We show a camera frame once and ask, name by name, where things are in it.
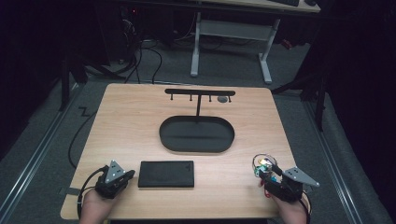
hand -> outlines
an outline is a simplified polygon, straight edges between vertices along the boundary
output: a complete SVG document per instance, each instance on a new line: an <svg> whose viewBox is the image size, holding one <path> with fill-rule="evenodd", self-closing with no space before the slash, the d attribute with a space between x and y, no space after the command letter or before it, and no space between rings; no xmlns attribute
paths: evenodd
<svg viewBox="0 0 396 224"><path fill-rule="evenodd" d="M265 191L265 195L274 200L279 209L279 214L282 217L283 221L287 224L306 224L307 216L303 206L300 202L287 203L283 202L275 195L269 193L267 190ZM308 208L308 203L305 198L301 199L305 204L305 207Z"/></svg>
<svg viewBox="0 0 396 224"><path fill-rule="evenodd" d="M95 189L90 189L84 195L81 210L80 224L102 224L111 212L114 204L119 200L117 195L114 199L105 199Z"/></svg>

wooden tabletop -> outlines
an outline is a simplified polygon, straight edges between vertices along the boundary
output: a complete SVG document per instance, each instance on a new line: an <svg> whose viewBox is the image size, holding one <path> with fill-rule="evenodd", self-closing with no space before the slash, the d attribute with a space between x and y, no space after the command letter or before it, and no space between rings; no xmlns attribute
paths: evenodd
<svg viewBox="0 0 396 224"><path fill-rule="evenodd" d="M221 117L234 128L229 149L218 154L173 152L161 143L159 129L175 115L195 115L197 97L170 95L167 88L235 91L231 103L202 97L201 115ZM253 174L259 153L276 158L281 169L295 165L271 92L265 88L110 84L84 147L71 188L115 160L135 176L122 193L111 219L276 217ZM195 186L190 189L140 189L141 161L194 161ZM93 186L97 176L87 187ZM77 196L67 195L61 216L78 219Z"/></svg>
<svg viewBox="0 0 396 224"><path fill-rule="evenodd" d="M288 11L313 12L313 13L320 12L320 7L318 6L318 4L316 4L314 7L311 7L304 0L300 0L299 6L297 7L292 7L268 0L201 0L201 2L238 5L244 7L265 7L270 9L281 9Z"/></svg>

black oval tray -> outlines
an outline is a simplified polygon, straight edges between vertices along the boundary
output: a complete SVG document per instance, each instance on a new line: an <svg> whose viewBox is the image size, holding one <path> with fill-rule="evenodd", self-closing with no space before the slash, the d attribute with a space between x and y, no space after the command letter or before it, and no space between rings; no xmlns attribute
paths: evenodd
<svg viewBox="0 0 396 224"><path fill-rule="evenodd" d="M222 152L234 136L230 122L218 117L173 116L160 127L163 145L177 152Z"/></svg>

white table leg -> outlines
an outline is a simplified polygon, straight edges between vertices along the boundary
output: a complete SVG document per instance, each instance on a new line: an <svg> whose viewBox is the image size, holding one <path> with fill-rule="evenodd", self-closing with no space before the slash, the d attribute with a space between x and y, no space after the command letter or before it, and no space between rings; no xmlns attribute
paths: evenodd
<svg viewBox="0 0 396 224"><path fill-rule="evenodd" d="M201 32L201 12L197 12L197 22L195 28L195 44L194 44L194 52L192 53L192 62L191 62L192 77L198 76L200 32Z"/></svg>
<svg viewBox="0 0 396 224"><path fill-rule="evenodd" d="M271 29L268 41L267 41L267 45L264 49L264 52L259 54L260 65L262 66L262 75L264 76L264 82L266 84L272 83L271 74L270 74L270 71L268 69L268 64L267 64L267 57L270 52L271 46L274 42L274 38L275 38L277 27L279 26L279 23L280 23L280 19L275 20L274 25Z"/></svg>

black phone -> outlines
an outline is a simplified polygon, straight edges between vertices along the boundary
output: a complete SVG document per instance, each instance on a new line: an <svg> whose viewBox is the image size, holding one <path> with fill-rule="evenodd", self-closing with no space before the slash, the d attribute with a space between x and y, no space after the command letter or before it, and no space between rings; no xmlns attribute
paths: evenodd
<svg viewBox="0 0 396 224"><path fill-rule="evenodd" d="M193 161L141 161L139 188L193 188Z"/></svg>

